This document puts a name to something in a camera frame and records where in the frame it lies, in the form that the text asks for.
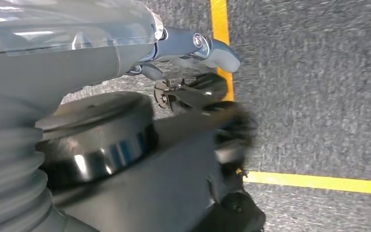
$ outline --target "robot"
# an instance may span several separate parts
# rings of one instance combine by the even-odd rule
[[[215,73],[174,85],[155,63],[235,72],[237,55],[129,0],[0,0],[0,232],[259,232],[243,189],[249,117]],[[123,75],[140,93],[59,106]]]

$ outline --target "yellow floor marking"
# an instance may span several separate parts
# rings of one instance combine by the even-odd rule
[[[371,193],[371,180],[325,176],[248,172],[245,182]]]
[[[210,0],[214,38],[229,44],[227,0]],[[226,78],[228,94],[224,100],[234,100],[232,74],[218,69],[218,74]],[[371,193],[371,181],[334,178],[312,175],[249,172],[246,182],[287,185],[296,187],[332,189],[351,192]]]
[[[211,0],[211,18],[213,19],[214,38],[229,45],[227,0]],[[234,85],[232,74],[220,68],[217,69],[217,72],[227,80],[228,94],[224,100],[233,101]]]

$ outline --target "gray carpet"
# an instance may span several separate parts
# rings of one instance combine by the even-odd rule
[[[165,24],[211,34],[207,0],[145,0]],[[243,59],[236,100],[256,115],[247,169],[371,180],[371,0],[229,0],[232,47]],[[169,77],[205,70],[164,65]],[[87,87],[151,94],[144,77]],[[169,116],[156,108],[157,116]],[[268,232],[371,231],[371,195],[247,184]]]

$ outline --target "screw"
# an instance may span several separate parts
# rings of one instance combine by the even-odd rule
[[[193,36],[193,42],[196,47],[202,47],[202,37],[200,34],[195,33]]]
[[[232,210],[234,210],[237,213],[242,213],[243,209],[239,205],[233,205]]]
[[[167,96],[166,95],[162,95],[161,96],[161,99],[163,100],[164,103],[166,103],[168,101],[167,99]]]

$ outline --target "transparent plastic cover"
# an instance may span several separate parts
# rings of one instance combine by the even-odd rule
[[[162,32],[133,0],[0,0],[0,53],[10,56],[152,44]]]

